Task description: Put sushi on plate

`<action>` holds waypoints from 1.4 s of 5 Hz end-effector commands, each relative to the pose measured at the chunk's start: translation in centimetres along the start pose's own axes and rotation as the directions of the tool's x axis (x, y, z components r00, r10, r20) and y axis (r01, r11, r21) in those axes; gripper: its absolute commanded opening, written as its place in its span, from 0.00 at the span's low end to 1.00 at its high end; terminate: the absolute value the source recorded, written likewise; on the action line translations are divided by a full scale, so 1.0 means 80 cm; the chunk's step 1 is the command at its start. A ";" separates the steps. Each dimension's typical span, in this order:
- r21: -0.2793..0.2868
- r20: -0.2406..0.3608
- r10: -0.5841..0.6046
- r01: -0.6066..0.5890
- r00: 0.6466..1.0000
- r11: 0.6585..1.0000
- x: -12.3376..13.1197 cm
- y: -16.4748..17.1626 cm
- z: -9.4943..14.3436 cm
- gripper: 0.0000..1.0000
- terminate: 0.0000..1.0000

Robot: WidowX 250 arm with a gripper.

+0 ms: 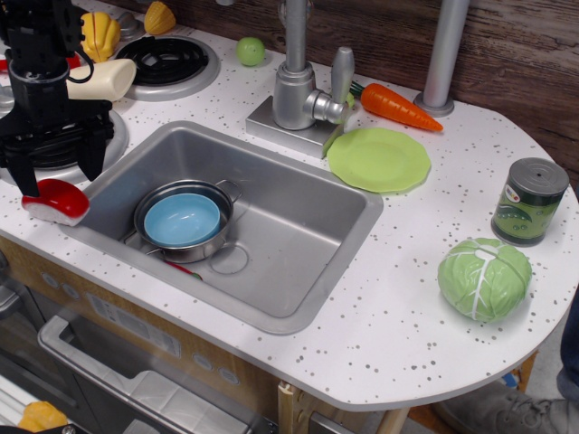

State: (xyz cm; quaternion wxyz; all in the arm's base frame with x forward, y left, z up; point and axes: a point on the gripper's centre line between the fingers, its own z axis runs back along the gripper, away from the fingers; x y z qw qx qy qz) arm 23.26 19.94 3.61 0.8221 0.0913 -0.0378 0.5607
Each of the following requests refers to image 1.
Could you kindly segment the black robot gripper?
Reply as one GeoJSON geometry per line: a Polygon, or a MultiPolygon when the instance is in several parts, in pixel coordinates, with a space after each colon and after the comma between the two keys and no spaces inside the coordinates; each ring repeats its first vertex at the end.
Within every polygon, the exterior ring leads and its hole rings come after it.
{"type": "Polygon", "coordinates": [[[7,167],[24,196],[39,197],[34,167],[76,162],[86,178],[102,172],[112,103],[105,99],[70,99],[69,70],[53,76],[11,68],[14,107],[1,118],[1,166],[7,167]]]}

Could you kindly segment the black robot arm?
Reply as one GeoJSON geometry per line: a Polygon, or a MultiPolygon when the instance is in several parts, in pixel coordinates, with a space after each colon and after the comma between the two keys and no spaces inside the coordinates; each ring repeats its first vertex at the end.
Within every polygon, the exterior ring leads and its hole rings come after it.
{"type": "Polygon", "coordinates": [[[71,99],[68,60],[87,55],[83,21],[70,1],[4,1],[1,40],[14,105],[1,118],[1,166],[24,195],[37,197],[41,165],[80,168],[90,181],[102,172],[114,127],[111,102],[71,99]]]}

